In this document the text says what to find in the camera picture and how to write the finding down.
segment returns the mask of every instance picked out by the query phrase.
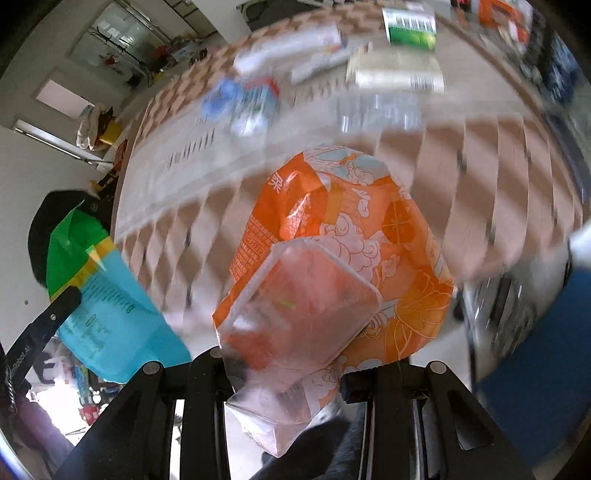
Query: patterned tablecloth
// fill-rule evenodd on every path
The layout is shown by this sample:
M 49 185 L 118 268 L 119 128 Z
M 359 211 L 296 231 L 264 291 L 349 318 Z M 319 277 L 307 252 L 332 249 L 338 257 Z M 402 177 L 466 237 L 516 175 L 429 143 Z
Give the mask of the patterned tablecloth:
M 190 345 L 194 353 L 215 342 L 210 315 L 232 284 L 229 266 L 261 186 L 291 156 L 327 140 L 387 163 L 458 280 L 562 244 L 581 225 L 570 173 L 522 91 L 441 24 L 437 55 L 448 93 L 423 102 L 419 131 L 337 140 L 330 102 L 347 94 L 340 73 L 296 92 L 265 145 L 220 140 L 215 125 L 198 120 L 194 101 L 234 75 L 240 48 L 329 22 L 346 35 L 375 35 L 384 28 L 381 5 L 357 2 L 263 28 L 196 64 L 148 106 L 125 174 L 115 243 L 177 331 L 207 331 Z M 460 107 L 463 98 L 471 99 L 470 111 Z

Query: green label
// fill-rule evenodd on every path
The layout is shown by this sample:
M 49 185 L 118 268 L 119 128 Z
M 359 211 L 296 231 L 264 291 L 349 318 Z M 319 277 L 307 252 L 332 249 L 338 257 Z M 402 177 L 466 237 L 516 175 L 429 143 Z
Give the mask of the green label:
M 428 50 L 435 50 L 437 36 L 435 33 L 421 33 L 397 27 L 388 27 L 391 45 L 412 45 Z

